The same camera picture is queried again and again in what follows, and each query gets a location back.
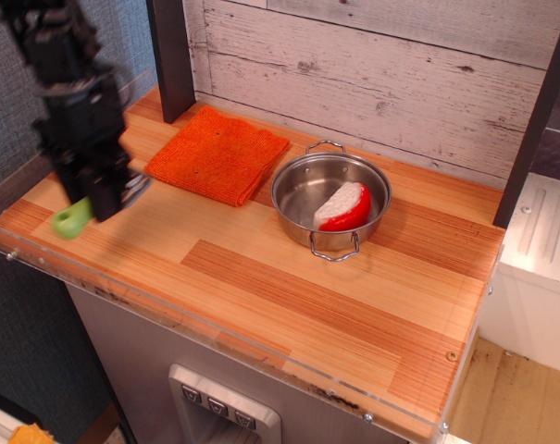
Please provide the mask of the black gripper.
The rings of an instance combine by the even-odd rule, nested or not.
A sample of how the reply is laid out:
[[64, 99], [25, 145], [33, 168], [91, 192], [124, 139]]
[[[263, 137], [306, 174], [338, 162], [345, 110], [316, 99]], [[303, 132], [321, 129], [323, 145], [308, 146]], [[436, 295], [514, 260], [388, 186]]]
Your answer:
[[130, 157], [119, 144], [125, 124], [115, 75], [97, 73], [71, 82], [38, 80], [34, 91], [47, 111], [35, 128], [69, 202], [89, 197], [94, 218], [108, 220], [123, 209], [131, 180]]

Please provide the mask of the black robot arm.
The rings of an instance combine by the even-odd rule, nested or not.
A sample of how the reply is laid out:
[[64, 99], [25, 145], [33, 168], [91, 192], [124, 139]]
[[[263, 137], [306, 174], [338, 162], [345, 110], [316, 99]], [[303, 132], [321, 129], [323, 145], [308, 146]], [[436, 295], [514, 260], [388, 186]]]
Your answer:
[[137, 174], [119, 143], [125, 129], [115, 70], [97, 61], [95, 28], [76, 1], [0, 1], [35, 79], [46, 116], [32, 126], [72, 203], [87, 199], [103, 222], [121, 211]]

